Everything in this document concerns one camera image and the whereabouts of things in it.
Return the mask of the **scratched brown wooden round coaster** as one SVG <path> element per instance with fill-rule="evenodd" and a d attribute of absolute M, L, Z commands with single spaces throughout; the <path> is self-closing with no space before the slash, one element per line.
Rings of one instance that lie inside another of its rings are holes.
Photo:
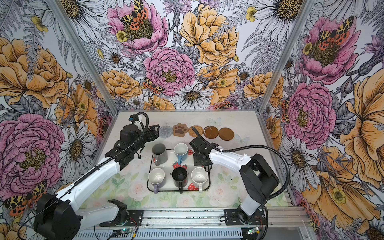
<path fill-rule="evenodd" d="M 214 126 L 207 126 L 203 130 L 204 136 L 208 139 L 215 139 L 219 135 L 219 130 Z"/>

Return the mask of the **woven rattan round coaster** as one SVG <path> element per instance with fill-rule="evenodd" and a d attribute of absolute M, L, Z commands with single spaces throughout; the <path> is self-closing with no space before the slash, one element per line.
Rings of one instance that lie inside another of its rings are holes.
<path fill-rule="evenodd" d="M 198 134 L 195 133 L 194 129 L 199 133 L 200 136 L 203 135 L 203 133 L 204 133 L 204 129 L 203 129 L 201 126 L 194 125 L 194 126 L 191 126 L 191 127 L 189 128 L 189 131 L 188 131 L 188 133 L 189 133 L 189 135 L 190 135 L 191 137 L 193 137 L 193 138 L 198 137 Z"/>

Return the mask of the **grey woven round coaster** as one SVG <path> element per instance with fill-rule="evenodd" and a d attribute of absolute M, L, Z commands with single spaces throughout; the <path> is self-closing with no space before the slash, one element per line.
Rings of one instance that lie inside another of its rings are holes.
<path fill-rule="evenodd" d="M 173 128 L 170 126 L 162 126 L 159 129 L 159 137 L 166 139 L 173 135 Z"/>

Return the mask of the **grey mug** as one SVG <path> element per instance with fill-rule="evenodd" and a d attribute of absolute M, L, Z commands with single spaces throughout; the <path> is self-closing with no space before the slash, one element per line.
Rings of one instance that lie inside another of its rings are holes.
<path fill-rule="evenodd" d="M 164 144 L 156 144 L 152 147 L 155 166 L 159 167 L 168 161 L 167 148 Z"/>

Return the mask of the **light blue mug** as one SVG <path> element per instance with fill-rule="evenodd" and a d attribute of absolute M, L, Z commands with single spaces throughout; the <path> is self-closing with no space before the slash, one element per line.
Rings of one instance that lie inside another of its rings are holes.
<path fill-rule="evenodd" d="M 174 153 L 178 158 L 178 164 L 181 165 L 188 156 L 189 148 L 184 143 L 179 143 L 174 148 Z"/>

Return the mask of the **plain brown wooden round coaster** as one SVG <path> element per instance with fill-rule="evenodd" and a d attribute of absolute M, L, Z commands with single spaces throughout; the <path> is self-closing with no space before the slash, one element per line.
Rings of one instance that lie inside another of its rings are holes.
<path fill-rule="evenodd" d="M 218 132 L 220 139 L 230 141 L 234 138 L 234 131 L 230 128 L 221 128 Z"/>

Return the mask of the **cork paw print coaster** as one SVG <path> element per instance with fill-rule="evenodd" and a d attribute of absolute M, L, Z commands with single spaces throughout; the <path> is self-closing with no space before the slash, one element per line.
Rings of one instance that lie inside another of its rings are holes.
<path fill-rule="evenodd" d="M 177 125 L 173 126 L 173 136 L 184 137 L 188 131 L 189 128 L 186 124 L 178 123 Z"/>

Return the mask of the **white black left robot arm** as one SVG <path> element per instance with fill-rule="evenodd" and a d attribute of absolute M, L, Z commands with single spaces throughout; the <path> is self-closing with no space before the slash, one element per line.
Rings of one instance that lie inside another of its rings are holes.
<path fill-rule="evenodd" d="M 71 240 L 78 232 L 101 223 L 123 225 L 128 220 L 126 204 L 112 199 L 99 207 L 82 211 L 81 205 L 102 184 L 123 170 L 145 144 L 159 137 L 159 125 L 142 131 L 126 125 L 120 139 L 105 157 L 80 179 L 56 194 L 44 194 L 37 203 L 34 230 L 48 240 Z"/>

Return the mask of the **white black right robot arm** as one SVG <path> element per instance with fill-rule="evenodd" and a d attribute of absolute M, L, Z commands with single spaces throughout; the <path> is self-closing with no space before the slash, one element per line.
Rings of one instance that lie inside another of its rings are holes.
<path fill-rule="evenodd" d="M 247 196 L 238 207 L 238 219 L 242 224 L 248 225 L 255 212 L 275 197 L 273 193 L 280 180 L 262 155 L 240 155 L 237 152 L 242 148 L 223 150 L 200 137 L 194 138 L 190 146 L 196 166 L 209 170 L 213 165 L 220 165 L 239 172 L 247 191 Z"/>

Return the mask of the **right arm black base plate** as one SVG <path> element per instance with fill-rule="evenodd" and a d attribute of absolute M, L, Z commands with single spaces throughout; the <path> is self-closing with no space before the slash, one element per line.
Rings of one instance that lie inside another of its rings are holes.
<path fill-rule="evenodd" d="M 266 225 L 266 214 L 262 210 L 256 210 L 251 216 L 240 208 L 224 210 L 225 223 L 227 226 L 261 226 Z"/>

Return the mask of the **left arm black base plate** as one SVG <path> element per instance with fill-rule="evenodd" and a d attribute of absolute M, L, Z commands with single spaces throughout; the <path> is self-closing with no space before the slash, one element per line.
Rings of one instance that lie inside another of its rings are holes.
<path fill-rule="evenodd" d="M 99 224 L 100 227 L 140 227 L 143 220 L 143 210 L 119 211 L 117 217 L 109 222 Z"/>

